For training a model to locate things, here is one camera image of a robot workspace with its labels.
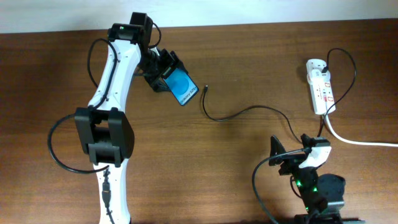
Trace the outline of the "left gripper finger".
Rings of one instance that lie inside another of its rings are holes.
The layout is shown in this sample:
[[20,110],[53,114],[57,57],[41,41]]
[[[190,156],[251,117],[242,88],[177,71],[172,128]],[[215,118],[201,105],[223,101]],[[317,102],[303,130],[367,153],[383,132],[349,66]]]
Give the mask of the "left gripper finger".
[[170,88],[160,80],[160,77],[145,77],[145,80],[155,92],[170,92]]
[[183,62],[179,59],[177,54],[174,51],[171,51],[170,55],[173,58],[172,68],[179,69],[179,70],[183,71],[184,73],[188,74],[188,70],[185,68]]

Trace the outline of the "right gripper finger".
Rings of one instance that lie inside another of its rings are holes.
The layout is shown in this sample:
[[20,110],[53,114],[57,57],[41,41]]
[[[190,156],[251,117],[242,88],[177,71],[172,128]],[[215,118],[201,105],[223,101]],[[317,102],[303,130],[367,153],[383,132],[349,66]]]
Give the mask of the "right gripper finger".
[[270,156],[272,159],[269,160],[269,165],[270,166],[276,166],[282,163],[283,158],[282,156],[276,157],[278,155],[281,155],[283,153],[286,153],[286,150],[282,143],[278,140],[278,138],[275,135],[271,136],[271,151],[270,151]]
[[302,145],[304,148],[311,148],[312,147],[312,138],[306,134],[301,135]]

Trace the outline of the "blue Galaxy smartphone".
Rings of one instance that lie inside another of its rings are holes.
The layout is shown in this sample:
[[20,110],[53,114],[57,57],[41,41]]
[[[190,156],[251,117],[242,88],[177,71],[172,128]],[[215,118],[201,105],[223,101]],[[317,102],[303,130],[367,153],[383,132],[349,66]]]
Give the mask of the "blue Galaxy smartphone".
[[199,91],[188,73],[179,68],[164,78],[164,82],[181,106],[185,106]]

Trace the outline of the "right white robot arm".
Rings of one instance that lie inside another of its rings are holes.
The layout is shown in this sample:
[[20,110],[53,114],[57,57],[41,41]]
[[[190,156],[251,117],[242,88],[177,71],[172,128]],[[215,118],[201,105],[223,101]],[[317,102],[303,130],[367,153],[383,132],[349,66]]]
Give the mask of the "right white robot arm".
[[295,223],[342,223],[340,209],[344,206],[343,195],[346,181],[335,174],[318,175],[331,152],[329,140],[301,135],[302,153],[289,153],[276,136],[271,136],[272,159],[270,166],[279,165],[280,175],[291,176],[307,214],[296,215]]

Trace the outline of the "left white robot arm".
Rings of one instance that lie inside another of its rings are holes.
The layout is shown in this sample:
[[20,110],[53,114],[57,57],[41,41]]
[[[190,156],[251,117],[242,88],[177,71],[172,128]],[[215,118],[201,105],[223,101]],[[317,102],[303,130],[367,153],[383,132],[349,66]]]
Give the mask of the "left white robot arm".
[[197,93],[183,62],[175,52],[150,44],[153,20],[132,13],[127,24],[115,23],[105,40],[108,58],[86,108],[77,108],[75,124],[83,152],[97,175],[100,223],[131,223],[127,206],[126,172],[135,142],[126,116],[126,103],[136,70],[155,92],[170,92],[185,106]]

